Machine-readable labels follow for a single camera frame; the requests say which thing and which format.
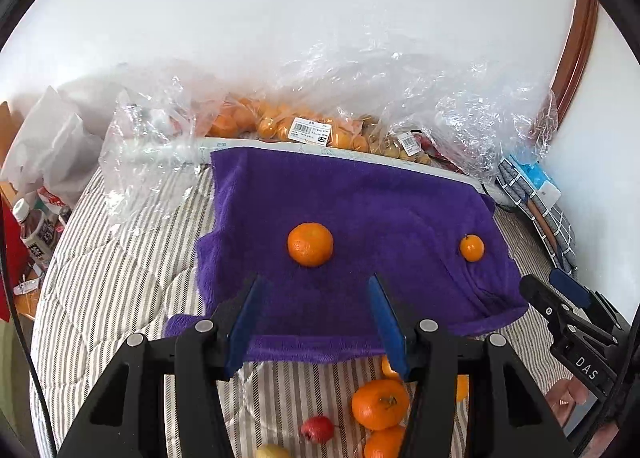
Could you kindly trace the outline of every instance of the gray plaid cloth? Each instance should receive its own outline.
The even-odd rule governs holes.
[[[536,226],[540,238],[545,244],[546,251],[551,257],[551,261],[558,268],[578,279],[577,265],[575,262],[575,236],[574,230],[569,220],[562,210],[557,206],[548,209],[535,189],[531,187],[526,178],[524,178],[517,168],[510,161],[504,159],[498,166],[498,182],[506,194],[514,201],[514,203],[532,220]],[[545,232],[536,220],[533,213],[527,207],[527,201],[531,200],[540,211],[540,214],[546,220],[551,232],[554,234],[558,251],[555,251],[547,239]]]

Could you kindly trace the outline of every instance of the striped bedsheet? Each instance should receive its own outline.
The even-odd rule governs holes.
[[[212,170],[203,167],[186,202],[160,225],[139,219],[138,233],[110,233],[100,171],[94,175],[56,249],[43,285],[33,331],[32,356],[49,406],[56,443],[66,432],[100,372],[127,335],[140,331],[158,339],[175,313],[202,314],[195,286],[194,243],[214,225]],[[546,279],[550,264],[530,232],[513,214],[497,210],[495,220],[520,272]],[[507,337],[543,391],[568,376],[549,355],[550,335],[533,309],[500,332]],[[351,416],[351,395],[382,377],[380,359],[337,364],[248,362],[218,391],[237,458],[277,443],[293,457],[361,455],[367,431]],[[412,395],[413,388],[408,387]],[[179,457],[173,377],[165,383],[164,415],[169,457]],[[49,456],[46,432],[33,385],[31,412],[40,455]],[[298,427],[325,414],[339,426],[326,446],[306,443]],[[458,405],[452,456],[462,458],[466,403]]]

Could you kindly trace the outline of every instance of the purple towel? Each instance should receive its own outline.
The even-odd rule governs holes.
[[[251,271],[273,284],[248,361],[335,362],[384,353],[367,279],[459,335],[478,335],[527,310],[520,273],[494,223],[494,203],[465,183],[365,162],[256,148],[211,154],[215,227],[196,244],[206,314],[236,295]],[[334,255],[308,269],[287,252],[289,232],[319,222]],[[466,234],[484,240],[467,263]],[[176,335],[199,317],[175,315]]]

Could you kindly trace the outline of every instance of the price label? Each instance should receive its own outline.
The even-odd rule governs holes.
[[[409,157],[422,151],[420,143],[415,140],[414,134],[410,131],[400,133],[400,135],[398,135],[398,141],[400,141],[402,148],[404,148],[404,151],[406,151]]]
[[[331,137],[331,124],[322,124],[296,117],[289,128],[288,137],[292,141],[298,141],[303,144],[326,146]]]

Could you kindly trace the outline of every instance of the small red apple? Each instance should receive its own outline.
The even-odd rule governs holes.
[[[313,443],[327,443],[334,437],[334,423],[325,416],[313,416],[300,426],[300,433]]]

